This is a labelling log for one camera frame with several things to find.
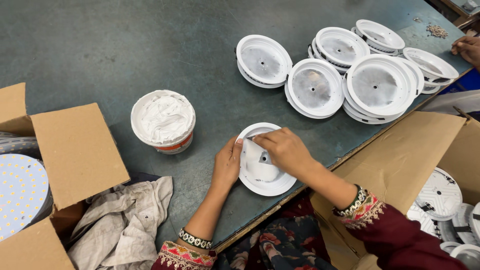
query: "woman's left hand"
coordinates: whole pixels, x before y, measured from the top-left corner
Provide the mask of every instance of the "woman's left hand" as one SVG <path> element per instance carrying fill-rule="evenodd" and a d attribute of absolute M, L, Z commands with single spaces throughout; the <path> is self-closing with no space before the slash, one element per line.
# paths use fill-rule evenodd
<path fill-rule="evenodd" d="M 240 174 L 240 153 L 243 140 L 232 137 L 227 144 L 215 155 L 211 188 L 229 191 Z"/>

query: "white rag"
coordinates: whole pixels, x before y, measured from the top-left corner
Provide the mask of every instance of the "white rag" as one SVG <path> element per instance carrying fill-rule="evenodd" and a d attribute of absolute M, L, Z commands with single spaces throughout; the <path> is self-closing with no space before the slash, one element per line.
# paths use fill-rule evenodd
<path fill-rule="evenodd" d="M 172 177 L 118 185 L 95 195 L 72 239 L 96 223 L 68 251 L 77 270 L 150 270 L 158 255 L 157 227 L 167 219 Z"/>

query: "cardboard box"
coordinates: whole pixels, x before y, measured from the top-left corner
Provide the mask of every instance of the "cardboard box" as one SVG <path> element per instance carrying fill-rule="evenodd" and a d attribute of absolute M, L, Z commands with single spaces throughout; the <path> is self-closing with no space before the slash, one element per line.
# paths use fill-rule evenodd
<path fill-rule="evenodd" d="M 1 268 L 74 270 L 57 234 L 80 220 L 79 202 L 129 180 L 117 146 L 96 103 L 27 115 L 25 83 L 0 96 L 0 131 L 37 137 L 56 209 L 0 242 Z"/>
<path fill-rule="evenodd" d="M 480 123 L 474 119 L 415 111 L 345 161 L 334 173 L 360 184 L 406 214 L 435 167 L 458 183 L 463 201 L 480 201 Z M 374 255 L 333 216 L 333 205 L 314 193 L 311 201 L 332 264 L 339 270 L 378 270 Z"/>

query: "human hand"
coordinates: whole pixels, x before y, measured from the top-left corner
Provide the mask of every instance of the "human hand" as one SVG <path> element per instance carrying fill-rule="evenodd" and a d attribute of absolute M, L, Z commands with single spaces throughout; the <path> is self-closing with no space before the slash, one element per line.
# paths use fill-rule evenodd
<path fill-rule="evenodd" d="M 312 158 L 302 140 L 287 127 L 259 134 L 253 141 L 268 151 L 275 166 L 302 182 L 313 168 L 323 168 Z"/>
<path fill-rule="evenodd" d="M 215 155 L 211 188 L 228 192 L 240 174 L 240 153 L 243 140 L 232 137 Z"/>
<path fill-rule="evenodd" d="M 460 55 L 476 68 L 480 68 L 480 37 L 464 36 L 452 44 L 452 54 Z"/>

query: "thermal paste bucket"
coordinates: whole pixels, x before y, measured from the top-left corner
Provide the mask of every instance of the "thermal paste bucket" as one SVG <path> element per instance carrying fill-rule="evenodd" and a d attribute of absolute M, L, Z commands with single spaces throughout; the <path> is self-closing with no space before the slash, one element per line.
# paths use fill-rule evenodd
<path fill-rule="evenodd" d="M 188 99 L 170 90 L 157 90 L 133 106 L 130 121 L 135 135 L 158 152 L 183 152 L 192 143 L 195 110 Z"/>

